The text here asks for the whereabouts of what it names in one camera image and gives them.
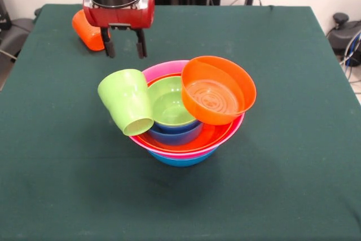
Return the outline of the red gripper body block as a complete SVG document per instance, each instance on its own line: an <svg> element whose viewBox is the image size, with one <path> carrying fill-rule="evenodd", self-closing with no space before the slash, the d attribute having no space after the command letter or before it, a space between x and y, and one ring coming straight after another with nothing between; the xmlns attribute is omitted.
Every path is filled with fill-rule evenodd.
<svg viewBox="0 0 361 241"><path fill-rule="evenodd" d="M93 0L83 0L83 11L90 25L109 28L150 28L155 14L155 0L137 0L127 7L108 8L97 5Z"/></svg>

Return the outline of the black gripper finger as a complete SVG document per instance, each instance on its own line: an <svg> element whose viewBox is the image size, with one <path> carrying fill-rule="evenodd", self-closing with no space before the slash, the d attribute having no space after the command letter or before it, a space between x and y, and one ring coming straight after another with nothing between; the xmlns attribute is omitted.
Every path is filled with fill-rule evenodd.
<svg viewBox="0 0 361 241"><path fill-rule="evenodd" d="M137 51L140 59L147 57L147 48L146 48L146 39L143 29L136 29L135 33L137 35Z"/></svg>
<svg viewBox="0 0 361 241"><path fill-rule="evenodd" d="M103 41L105 53L108 57L115 57L115 48L111 39L111 28L101 27L100 34Z"/></svg>

